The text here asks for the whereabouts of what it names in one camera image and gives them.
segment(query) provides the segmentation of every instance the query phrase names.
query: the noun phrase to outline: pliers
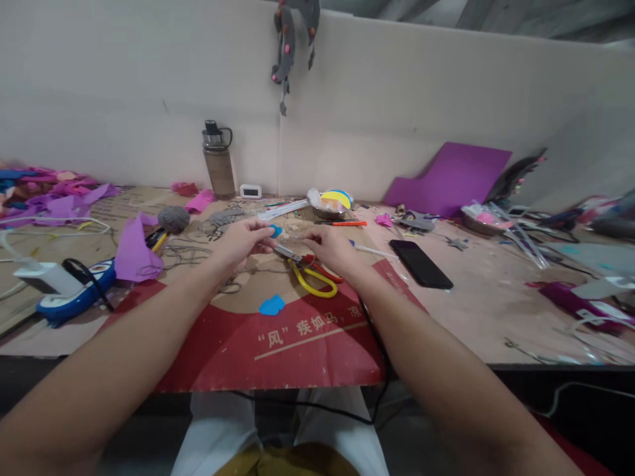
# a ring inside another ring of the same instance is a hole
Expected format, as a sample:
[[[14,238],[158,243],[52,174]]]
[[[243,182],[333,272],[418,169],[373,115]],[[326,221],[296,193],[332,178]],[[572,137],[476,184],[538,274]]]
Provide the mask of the pliers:
[[[314,296],[317,296],[319,298],[320,297],[332,298],[333,296],[335,296],[335,294],[337,294],[336,283],[344,282],[342,278],[332,275],[331,273],[325,271],[324,268],[322,268],[320,265],[316,264],[315,257],[313,255],[306,255],[301,257],[300,255],[296,255],[295,253],[293,253],[289,248],[283,247],[282,245],[278,245],[277,247],[275,247],[274,251],[278,253],[280,256],[287,258],[287,261],[289,265],[291,266],[293,273],[296,275],[296,278],[298,279],[298,282],[300,283],[300,285],[309,293],[313,294]],[[314,278],[328,284],[329,286],[331,286],[331,290],[324,292],[324,291],[319,291],[311,287],[305,281],[304,277],[302,276],[302,273],[298,269],[298,265],[302,262],[307,265],[310,264],[310,266],[303,268],[302,271],[304,271],[309,276],[313,276]],[[321,274],[310,269],[311,267],[315,267],[318,271],[321,272]]]

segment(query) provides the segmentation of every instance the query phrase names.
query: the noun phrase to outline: black phone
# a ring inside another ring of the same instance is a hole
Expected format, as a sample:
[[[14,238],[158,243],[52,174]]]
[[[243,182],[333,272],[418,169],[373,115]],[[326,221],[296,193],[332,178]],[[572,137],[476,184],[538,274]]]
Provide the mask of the black phone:
[[[417,243],[391,240],[389,244],[417,283],[426,288],[452,289],[454,287],[452,281],[419,248]]]

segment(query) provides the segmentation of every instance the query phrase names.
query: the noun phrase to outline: purple foam board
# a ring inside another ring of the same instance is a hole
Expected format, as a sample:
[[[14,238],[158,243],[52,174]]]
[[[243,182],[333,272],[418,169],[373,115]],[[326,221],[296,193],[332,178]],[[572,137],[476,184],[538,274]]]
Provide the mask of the purple foam board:
[[[454,216],[472,200],[482,203],[505,169],[510,151],[446,142],[432,167],[417,178],[397,177],[384,202],[419,213]]]

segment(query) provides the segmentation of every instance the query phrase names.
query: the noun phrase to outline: yellow pliers handle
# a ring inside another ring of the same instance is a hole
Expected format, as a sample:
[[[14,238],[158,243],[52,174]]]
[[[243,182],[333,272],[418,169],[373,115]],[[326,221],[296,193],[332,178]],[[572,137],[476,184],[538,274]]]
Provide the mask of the yellow pliers handle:
[[[335,294],[337,294],[337,284],[335,284],[329,278],[326,278],[325,276],[322,276],[320,273],[316,273],[315,271],[310,270],[309,268],[305,268],[304,269],[304,272],[306,274],[309,274],[310,276],[313,276],[314,278],[319,279],[320,281],[325,282],[326,284],[331,286],[331,290],[328,291],[328,292],[318,291],[317,289],[312,288],[311,286],[309,286],[309,284],[304,280],[304,277],[302,276],[302,273],[300,272],[300,270],[296,266],[296,263],[292,259],[288,259],[287,261],[291,265],[291,269],[293,269],[293,273],[296,275],[296,278],[300,282],[300,285],[304,289],[309,291],[309,293],[311,293],[314,296],[317,296],[319,298],[323,297],[323,298],[326,298],[326,299],[332,298]]]

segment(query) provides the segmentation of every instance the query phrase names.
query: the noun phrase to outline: yarn ball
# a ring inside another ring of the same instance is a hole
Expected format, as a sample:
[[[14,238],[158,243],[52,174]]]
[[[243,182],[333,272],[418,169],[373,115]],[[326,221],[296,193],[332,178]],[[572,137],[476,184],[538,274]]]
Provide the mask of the yarn ball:
[[[190,214],[180,206],[167,206],[157,216],[161,225],[171,235],[180,235],[190,224]]]

